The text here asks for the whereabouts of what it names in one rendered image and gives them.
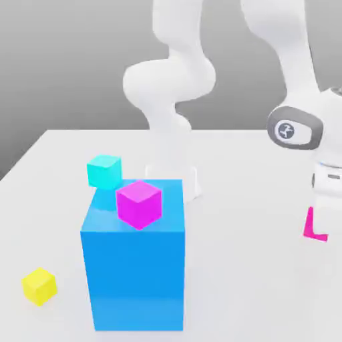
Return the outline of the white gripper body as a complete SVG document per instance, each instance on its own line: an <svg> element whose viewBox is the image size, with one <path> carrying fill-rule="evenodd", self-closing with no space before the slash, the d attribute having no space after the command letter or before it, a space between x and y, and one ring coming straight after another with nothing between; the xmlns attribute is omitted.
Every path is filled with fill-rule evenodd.
<svg viewBox="0 0 342 342"><path fill-rule="evenodd" d="M312 184L315 194L342 198L342 167L316 163Z"/></svg>

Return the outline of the small pink cube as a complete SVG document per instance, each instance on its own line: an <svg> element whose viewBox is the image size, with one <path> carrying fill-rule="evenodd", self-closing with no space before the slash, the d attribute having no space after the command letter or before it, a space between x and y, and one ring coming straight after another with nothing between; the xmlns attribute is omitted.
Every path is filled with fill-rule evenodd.
<svg viewBox="0 0 342 342"><path fill-rule="evenodd" d="M313 207L310 206L307 211L307 217L305 221L303 236L306 238L312 238L314 240L320 240L323 242L327 242L328 235L327 234L315 234L313 231Z"/></svg>

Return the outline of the small magenta cube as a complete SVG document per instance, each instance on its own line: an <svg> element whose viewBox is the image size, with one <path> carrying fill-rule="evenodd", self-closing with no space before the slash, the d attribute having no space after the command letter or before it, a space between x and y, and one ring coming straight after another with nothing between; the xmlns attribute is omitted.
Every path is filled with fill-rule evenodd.
<svg viewBox="0 0 342 342"><path fill-rule="evenodd" d="M162 217L162 191L137 180L116 191L118 218L142 230Z"/></svg>

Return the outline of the small cyan cube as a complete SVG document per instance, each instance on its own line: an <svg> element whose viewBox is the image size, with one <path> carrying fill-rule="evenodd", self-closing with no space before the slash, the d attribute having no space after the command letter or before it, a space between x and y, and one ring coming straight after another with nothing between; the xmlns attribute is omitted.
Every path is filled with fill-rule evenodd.
<svg viewBox="0 0 342 342"><path fill-rule="evenodd" d="M87 163L88 183L102 190L117 188L122 183L122 159L100 154Z"/></svg>

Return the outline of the small yellow cube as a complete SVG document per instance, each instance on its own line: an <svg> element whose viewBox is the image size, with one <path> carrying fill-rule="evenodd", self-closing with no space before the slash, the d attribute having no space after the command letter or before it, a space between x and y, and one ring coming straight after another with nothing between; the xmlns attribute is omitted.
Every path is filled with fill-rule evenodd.
<svg viewBox="0 0 342 342"><path fill-rule="evenodd" d="M21 280L25 297L37 306L42 306L57 294L55 276L39 267Z"/></svg>

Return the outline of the large blue box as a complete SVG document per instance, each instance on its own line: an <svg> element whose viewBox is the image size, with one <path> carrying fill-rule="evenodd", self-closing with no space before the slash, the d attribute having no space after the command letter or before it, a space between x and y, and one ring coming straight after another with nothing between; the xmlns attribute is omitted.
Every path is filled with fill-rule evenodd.
<svg viewBox="0 0 342 342"><path fill-rule="evenodd" d="M115 190L96 190L81 245L96 331L181 331L185 223L181 180L148 180L162 216L142 230L118 217Z"/></svg>

